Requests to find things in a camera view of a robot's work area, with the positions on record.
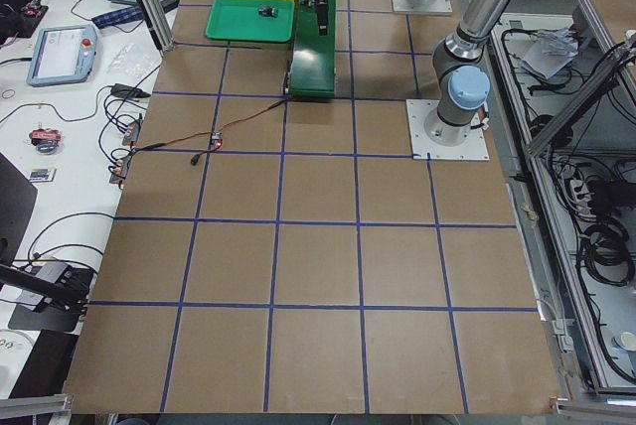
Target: cable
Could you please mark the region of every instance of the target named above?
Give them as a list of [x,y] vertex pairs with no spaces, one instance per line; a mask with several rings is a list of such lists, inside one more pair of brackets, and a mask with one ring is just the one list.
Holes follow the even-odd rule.
[[[159,68],[161,67],[161,65],[157,65],[152,71],[150,71],[148,74],[146,74],[142,79],[139,80],[139,82],[137,82],[132,89],[130,89],[126,95],[123,98],[117,98],[114,99],[114,102],[119,102],[119,106],[117,107],[117,109],[115,110],[114,114],[112,114],[113,116],[116,116],[119,113],[119,110],[121,110],[121,108],[126,104],[126,103],[131,103],[137,107],[140,107],[138,104],[132,102],[130,99],[132,98],[132,94],[135,91],[135,89],[139,88],[139,86],[143,83],[144,80],[146,80],[148,77],[150,77],[152,74],[154,74],[155,72],[157,72],[157,70],[159,70]],[[108,105],[110,105],[109,103],[106,103],[106,100],[110,97],[107,96],[106,99],[104,100],[104,110],[107,110]],[[104,124],[104,126],[101,128],[101,130],[99,131],[99,135],[97,136],[97,145],[99,147],[99,150],[101,151],[101,153],[106,157],[106,159],[108,160],[108,162],[110,162],[110,166],[108,167],[108,171],[110,172],[110,174],[113,174],[111,167],[115,166],[117,164],[117,160],[113,159],[112,156],[108,155],[108,153],[105,151],[105,149],[103,148],[102,145],[102,140],[103,140],[103,135],[106,132],[106,129],[108,128],[108,126],[111,125],[111,121],[110,119],[108,119],[108,121]]]
[[0,124],[2,124],[5,120],[7,120],[9,117],[11,117],[13,114],[15,114],[20,109],[22,109],[24,107],[31,107],[31,106],[34,106],[34,107],[51,107],[53,109],[53,111],[56,113],[56,115],[58,117],[60,117],[60,119],[62,119],[63,122],[68,122],[68,123],[81,122],[83,120],[89,120],[89,119],[92,119],[93,117],[95,117],[97,115],[97,106],[96,106],[95,110],[90,115],[87,115],[85,117],[78,117],[76,119],[67,119],[63,115],[60,114],[60,112],[58,111],[58,109],[54,105],[50,104],[49,102],[30,102],[30,103],[27,103],[27,104],[20,104],[18,107],[13,109],[7,115],[2,117],[0,119]]
[[[34,259],[14,259],[13,262],[14,263],[27,263],[24,266],[17,266],[18,269],[20,270],[25,270],[27,267],[29,266],[37,266],[33,264]],[[74,264],[77,266],[81,266],[82,268],[85,269],[89,269],[90,271],[92,271],[95,275],[98,274],[97,270],[95,268],[93,268],[92,266],[90,266],[89,264],[84,263],[83,261],[76,261],[74,259],[62,259],[62,258],[38,258],[35,261],[42,263],[55,263],[55,262],[61,262],[61,263],[68,263],[68,264]]]
[[4,61],[0,62],[0,66],[5,66],[5,65],[8,65],[10,63],[27,63],[31,59],[32,58],[13,58],[11,60],[4,60]]
[[201,152],[198,152],[195,155],[193,155],[192,158],[190,159],[190,165],[193,165],[193,166],[197,165],[202,155],[212,154],[213,152],[221,150],[222,147],[223,147],[223,139],[217,139],[215,141],[214,147],[207,150],[202,150]]
[[114,216],[112,214],[108,214],[108,213],[104,213],[104,212],[77,212],[77,213],[70,213],[70,214],[66,214],[64,216],[61,216],[61,217],[55,219],[54,221],[52,221],[51,223],[49,223],[47,226],[45,226],[36,235],[36,237],[33,239],[31,244],[29,245],[29,248],[27,249],[27,258],[32,258],[34,256],[34,252],[33,251],[34,251],[34,249],[36,247],[37,242],[40,240],[40,238],[42,238],[44,233],[46,233],[54,225],[58,224],[61,221],[64,221],[65,219],[74,218],[76,216],[88,216],[88,215],[104,216],[106,218],[114,219]]
[[636,376],[630,373],[627,373],[625,370],[623,370],[618,365],[618,363],[616,363],[612,355],[607,350],[607,344],[605,343],[605,338],[603,337],[600,320],[596,318],[596,315],[594,314],[594,308],[591,304],[591,297],[590,297],[589,291],[587,290],[587,286],[585,285],[585,280],[582,274],[582,261],[581,261],[581,258],[578,257],[578,253],[576,258],[576,275],[578,277],[578,282],[580,284],[580,287],[583,291],[583,298],[585,299],[585,304],[587,305],[587,309],[591,313],[592,323],[594,326],[594,331],[596,333],[596,340],[598,341],[598,344],[600,346],[603,357],[605,358],[605,361],[610,366],[610,368],[614,370],[614,372],[616,372],[621,378],[636,385]]
[[265,112],[268,112],[269,110],[275,109],[276,107],[278,107],[279,105],[283,104],[288,99],[289,99],[288,97],[283,97],[281,99],[278,99],[277,101],[275,101],[274,103],[268,105],[267,107],[265,107],[264,109],[260,110],[256,114],[250,115],[248,117],[244,117],[242,119],[233,120],[232,122],[228,122],[227,124],[223,125],[222,127],[220,127],[217,130],[208,130],[208,131],[205,131],[205,132],[197,132],[195,134],[190,134],[190,135],[188,135],[186,137],[181,137],[179,139],[173,139],[173,140],[169,140],[167,142],[157,142],[157,143],[154,143],[154,144],[146,145],[144,147],[133,148],[133,149],[130,150],[131,156],[132,155],[136,155],[139,152],[147,152],[147,151],[151,151],[151,150],[157,150],[157,149],[159,149],[161,147],[167,147],[167,146],[179,143],[179,142],[183,142],[183,141],[186,141],[186,140],[194,139],[196,137],[202,137],[204,135],[213,136],[211,143],[213,143],[214,145],[211,148],[209,148],[209,149],[205,149],[205,150],[202,150],[200,152],[197,152],[190,159],[190,164],[195,166],[195,165],[197,165],[199,163],[199,160],[201,159],[201,157],[203,155],[211,154],[213,152],[217,152],[218,150],[221,150],[221,148],[223,147],[223,138],[221,136],[223,135],[223,132],[226,129],[228,129],[228,128],[232,127],[232,126],[235,126],[237,124],[240,124],[242,122],[247,122],[249,120],[252,120],[252,119],[258,117],[259,115],[262,115]]
[[248,120],[252,120],[255,117],[258,117],[261,114],[264,114],[265,112],[267,112],[268,110],[271,109],[275,109],[276,107],[278,107],[279,105],[283,104],[286,100],[288,100],[287,97],[283,97],[282,99],[277,100],[276,102],[274,102],[273,104],[269,105],[268,107],[262,109],[261,111],[257,112],[254,115],[251,115],[250,117],[245,117],[243,119],[239,119],[239,120],[233,120],[232,122],[228,122],[226,125],[224,125],[223,127],[218,129],[218,132],[223,132],[224,130],[226,130],[228,127],[232,127],[233,125],[236,124],[240,124],[242,122],[246,122]]

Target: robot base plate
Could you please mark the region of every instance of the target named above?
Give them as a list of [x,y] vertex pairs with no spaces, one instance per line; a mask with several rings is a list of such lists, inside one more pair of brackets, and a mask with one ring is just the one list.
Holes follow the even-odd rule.
[[392,0],[396,13],[450,16],[453,8],[450,0],[425,0],[420,5],[412,6],[407,0]]
[[[424,131],[424,120],[428,113],[437,107],[437,100],[408,99],[406,113],[408,115],[408,129],[410,131],[410,147],[413,159],[426,160],[490,160],[488,147],[482,129],[471,130],[466,141],[456,147],[447,147],[433,141]],[[472,125],[481,121],[475,114]]]

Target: blue tape grid line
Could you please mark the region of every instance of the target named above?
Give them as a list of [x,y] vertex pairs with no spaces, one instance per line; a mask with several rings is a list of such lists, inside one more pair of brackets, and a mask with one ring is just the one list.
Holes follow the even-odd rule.
[[[347,24],[351,26],[351,0],[347,0]],[[356,84],[354,77],[354,57],[353,50],[353,36],[351,29],[347,30],[349,35],[349,73],[351,79],[351,85],[349,86],[351,96],[351,119],[352,119],[352,131],[353,131],[353,147],[354,147],[354,185],[355,185],[355,202],[356,202],[356,247],[358,251],[358,296],[360,298],[360,346],[361,346],[361,359],[362,359],[362,385],[363,385],[363,399],[365,404],[365,413],[371,413],[371,403],[369,397],[369,370],[367,363],[367,328],[365,322],[365,288],[364,277],[362,268],[362,229],[361,229],[361,215],[360,215],[360,171],[358,162],[358,129],[357,129],[357,117],[356,117]]]
[[426,160],[426,169],[428,170],[428,181],[430,182],[430,196],[433,203],[433,215],[435,217],[435,229],[437,232],[437,245],[439,247],[439,258],[441,260],[441,269],[444,278],[444,289],[446,290],[446,302],[448,304],[448,319],[450,321],[450,333],[453,341],[453,349],[455,352],[455,362],[457,365],[457,378],[459,380],[459,389],[461,392],[461,400],[464,407],[464,413],[469,413],[468,398],[466,397],[466,385],[464,383],[464,374],[461,368],[461,357],[459,354],[459,345],[457,343],[457,330],[455,328],[455,318],[452,309],[452,299],[450,295],[450,285],[448,283],[448,271],[446,269],[446,258],[444,256],[444,244],[441,237],[441,227],[439,226],[439,212],[437,209],[437,195],[435,194],[435,182],[433,179],[433,169],[430,156]]
[[[220,80],[220,85],[219,85],[219,91],[223,90],[223,80],[224,77],[226,75],[226,67],[228,65],[228,58],[230,57],[230,49],[226,49],[226,56],[224,58],[224,63],[223,63],[223,70],[221,73],[221,80]],[[217,97],[217,103],[215,106],[215,114],[213,117],[213,121],[212,121],[212,125],[210,126],[210,128],[212,129],[214,127],[214,125],[217,123],[217,116],[219,115],[219,103],[220,103],[221,99],[219,97]],[[190,244],[188,246],[188,256],[187,256],[187,260],[186,260],[186,268],[184,271],[184,275],[183,275],[183,281],[181,284],[181,294],[179,297],[179,303],[183,304],[185,299],[186,299],[186,288],[188,285],[188,276],[190,274],[190,266],[192,264],[192,256],[194,253],[194,246],[195,246],[195,241],[197,238],[197,230],[199,227],[199,223],[196,221],[197,218],[199,218],[199,215],[201,214],[201,207],[203,204],[203,198],[204,198],[204,194],[206,191],[206,179],[208,177],[208,170],[210,168],[210,163],[212,160],[212,156],[210,155],[206,155],[206,159],[205,159],[205,164],[204,164],[204,169],[203,169],[203,174],[202,174],[202,179],[201,179],[201,186],[199,188],[199,198],[197,199],[197,209],[196,209],[196,213],[195,213],[195,221],[193,223],[193,227],[192,227],[192,235],[190,237]],[[177,317],[175,319],[175,329],[172,335],[172,345],[170,347],[170,355],[168,358],[168,366],[167,366],[167,370],[166,370],[166,379],[164,381],[164,387],[163,387],[163,393],[161,396],[161,407],[160,407],[160,411],[164,412],[166,409],[166,402],[168,400],[168,392],[170,390],[170,378],[172,376],[172,367],[174,365],[174,359],[175,359],[175,353],[176,353],[176,349],[177,349],[177,341],[179,338],[179,329],[181,326],[181,315],[183,312],[183,306],[178,306],[177,307]]]
[[269,384],[271,377],[271,351],[272,351],[272,337],[274,328],[274,302],[276,295],[276,269],[278,265],[278,242],[280,239],[280,211],[282,206],[282,188],[283,188],[283,174],[285,167],[285,137],[287,134],[287,102],[284,104],[285,112],[282,119],[282,145],[280,155],[280,166],[278,171],[278,198],[276,199],[276,226],[274,230],[274,245],[273,245],[273,260],[271,265],[271,284],[269,289],[269,316],[267,318],[267,351],[265,357],[265,385],[262,401],[262,410],[267,412],[269,410]]
[[268,303],[200,303],[196,301],[109,301],[92,300],[91,306],[102,307],[162,307],[182,309],[267,309],[267,310],[325,310],[325,311],[422,311],[446,313],[537,313],[538,308],[502,306],[404,306],[404,305],[350,305],[350,304],[268,304]]
[[395,228],[464,228],[464,229],[517,229],[513,224],[460,224],[460,223],[384,223],[368,221],[309,221],[302,219],[240,219],[240,218],[189,218],[173,216],[117,216],[115,221],[198,221],[203,223],[237,223],[237,224],[298,224],[305,226],[360,226],[360,227],[395,227]]

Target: black cable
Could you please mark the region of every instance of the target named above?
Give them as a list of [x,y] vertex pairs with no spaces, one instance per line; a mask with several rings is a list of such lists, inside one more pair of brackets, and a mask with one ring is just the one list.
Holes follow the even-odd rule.
[[11,60],[4,60],[4,61],[0,61],[0,66],[5,66],[5,65],[8,65],[10,63],[27,63],[31,59],[32,58],[13,58]]
[[[136,89],[139,88],[139,86],[143,83],[144,80],[146,80],[148,77],[150,77],[152,74],[154,74],[157,70],[159,70],[159,68],[161,67],[161,65],[157,65],[152,71],[150,71],[147,75],[145,75],[139,82],[137,82],[127,93],[123,98],[117,98],[114,99],[113,102],[117,102],[119,101],[119,106],[117,107],[117,109],[115,109],[114,114],[112,114],[113,116],[117,116],[117,114],[119,113],[119,110],[121,110],[121,108],[126,104],[126,103],[130,103],[133,104],[137,107],[143,108],[141,106],[139,106],[138,104],[136,104],[135,102],[132,102],[132,95],[135,92]],[[107,106],[110,105],[110,101],[108,103],[106,103],[106,100],[110,97],[107,96],[106,99],[104,100],[104,110],[107,110]],[[106,132],[106,129],[108,128],[108,126],[111,125],[111,121],[110,119],[108,119],[108,121],[104,124],[104,126],[101,128],[101,130],[99,131],[99,135],[97,136],[97,145],[99,147],[99,150],[101,151],[101,153],[104,155],[104,157],[106,157],[106,159],[108,159],[108,162],[110,162],[110,165],[107,167],[108,168],[108,172],[118,178],[119,180],[124,180],[124,177],[117,175],[113,172],[113,170],[117,167],[117,160],[118,159],[113,159],[111,155],[108,155],[108,153],[106,152],[106,150],[103,148],[102,145],[102,141],[103,141],[103,135]]]
[[66,214],[64,216],[61,216],[61,217],[55,219],[54,221],[52,221],[51,223],[49,223],[47,226],[45,226],[36,235],[36,237],[33,239],[31,244],[29,245],[29,248],[27,249],[27,258],[32,258],[34,256],[33,250],[35,249],[36,243],[44,235],[44,233],[46,233],[54,225],[58,224],[61,221],[64,221],[65,219],[74,218],[76,216],[85,216],[85,215],[86,216],[88,216],[88,215],[104,216],[104,217],[107,217],[107,218],[110,218],[110,219],[114,219],[114,216],[112,214],[108,214],[108,213],[104,213],[104,212],[77,212],[77,213],[70,213],[70,214]]
[[50,252],[56,250],[56,249],[61,249],[61,248],[85,248],[85,249],[89,249],[90,251],[94,251],[95,253],[97,253],[100,256],[103,256],[103,251],[101,251],[99,248],[92,246],[90,244],[83,244],[83,243],[64,243],[64,244],[58,244],[56,246],[52,246],[42,252],[38,252],[38,251],[34,251],[33,252],[33,257],[34,259],[40,259],[42,256],[45,256],[47,254],[49,254]]
[[51,107],[53,109],[53,111],[56,113],[56,115],[58,117],[60,117],[60,119],[62,119],[63,122],[81,122],[83,120],[89,120],[92,119],[93,117],[95,117],[97,115],[97,108],[95,107],[95,110],[90,114],[87,115],[85,117],[78,117],[76,119],[66,119],[63,115],[60,114],[60,112],[58,111],[58,109],[50,104],[49,102],[30,102],[27,104],[20,104],[19,106],[17,106],[15,109],[13,109],[11,112],[9,112],[7,115],[5,115],[4,117],[2,117],[0,119],[0,124],[2,124],[5,120],[7,120],[9,117],[11,117],[13,114],[15,114],[17,111],[19,111],[20,109],[24,108],[24,107]]
[[607,344],[605,343],[605,337],[603,336],[603,332],[601,330],[602,326],[601,326],[600,320],[597,319],[596,315],[594,314],[594,308],[593,308],[593,305],[591,304],[591,297],[590,297],[589,291],[587,290],[587,285],[585,284],[585,280],[583,278],[582,262],[581,262],[581,258],[578,257],[578,253],[576,257],[576,275],[578,277],[578,282],[580,283],[580,287],[583,291],[583,298],[585,299],[585,304],[587,306],[587,309],[591,313],[592,323],[594,326],[594,331],[596,333],[596,340],[598,341],[598,344],[600,346],[603,357],[605,358],[605,361],[610,366],[610,368],[614,370],[614,372],[616,372],[621,378],[636,385],[636,376],[623,370],[618,365],[618,363],[616,363],[612,355],[609,353],[609,350],[607,349]]
[[[521,83],[519,82],[519,79],[517,78],[515,74],[515,65],[513,65],[512,56],[510,54],[510,50],[508,49],[508,45],[506,43],[506,37],[509,34],[516,33],[516,32],[517,32],[516,30],[513,31],[512,29],[504,31],[501,34],[501,44],[502,44],[502,48],[504,49],[504,54],[506,55],[506,61],[508,62],[510,75],[513,78],[513,83],[515,84],[515,87],[517,88],[517,92],[519,94],[522,105],[524,107],[524,117],[526,119],[526,123],[528,126],[530,126],[532,124],[532,119],[530,118],[530,114],[532,113],[535,116],[535,118],[539,117],[539,114],[530,106],[530,104],[528,103],[528,100],[524,96],[524,89],[522,88]],[[521,30],[521,32],[524,34],[528,34],[527,30]]]
[[55,262],[55,261],[59,261],[61,263],[74,264],[74,265],[80,266],[80,267],[82,267],[84,269],[89,269],[95,275],[98,274],[97,270],[95,268],[93,268],[92,266],[90,266],[89,264],[84,263],[83,261],[77,261],[75,259],[62,259],[62,258],[55,257],[55,258],[51,258],[51,259],[49,259],[49,258],[38,258],[37,260],[34,260],[33,258],[31,258],[31,259],[14,259],[13,260],[14,263],[27,263],[24,266],[16,266],[20,270],[25,270],[29,266],[34,266],[34,264],[33,264],[34,261],[45,262],[45,263],[50,263],[50,262],[52,263],[52,262]]

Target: table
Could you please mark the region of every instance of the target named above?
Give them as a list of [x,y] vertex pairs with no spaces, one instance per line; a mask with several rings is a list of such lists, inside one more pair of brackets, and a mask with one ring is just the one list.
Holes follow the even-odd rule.
[[[41,28],[85,24],[71,13],[78,0],[43,0],[50,7],[44,17]],[[76,9],[82,16],[90,18],[97,14],[120,8],[106,0],[83,0]],[[168,20],[174,22],[175,12],[168,14]],[[123,28],[129,30],[131,25]],[[0,50],[0,61],[12,58],[30,57],[33,53],[37,32],[30,40],[18,40],[11,46]],[[137,71],[129,67],[127,71],[115,70],[111,64],[120,51],[129,46],[138,53],[143,61],[138,63]],[[49,87],[30,87],[25,79],[28,63],[2,67],[0,71],[0,91],[10,98],[0,99],[0,118],[23,103],[49,102],[55,105],[66,118],[78,118],[89,115],[95,107],[95,97],[105,85],[116,82],[134,85],[152,69],[161,63],[161,57],[155,50],[145,25],[130,34],[115,28],[99,32],[97,56],[92,73],[86,82],[80,84],[56,85]],[[141,88],[151,91],[156,73],[141,84]],[[62,122],[48,107],[25,107],[0,124],[0,151],[25,176],[35,168],[55,168],[57,173],[50,183],[37,184],[38,199],[35,210],[25,234],[18,257],[24,258],[26,250],[36,235],[55,219],[78,212],[100,212],[114,214],[121,191],[108,182],[108,162],[99,151],[97,136],[106,122],[99,108],[90,120],[66,123]],[[63,133],[62,146],[54,155],[38,154],[30,144],[28,134],[40,125],[45,128],[60,129]],[[121,134],[114,128],[108,128],[103,136],[104,148],[109,152],[121,144]],[[77,216],[56,225],[43,236],[38,248],[43,251],[62,243],[85,243],[99,249],[104,248],[109,235],[111,220],[103,216]],[[92,251],[80,248],[67,248],[60,253],[65,259],[83,261],[96,269],[101,258]],[[5,286],[1,297],[15,300],[19,290]],[[6,327],[14,306],[0,304],[0,324]],[[28,333],[35,339],[38,333]],[[20,366],[12,364],[11,370],[19,372]],[[8,397],[16,376],[3,380],[0,397]]]
[[[183,0],[140,144],[260,112],[286,46]],[[76,413],[546,413],[559,395],[496,150],[414,161],[450,18],[338,0],[331,102],[134,157],[66,386]]]

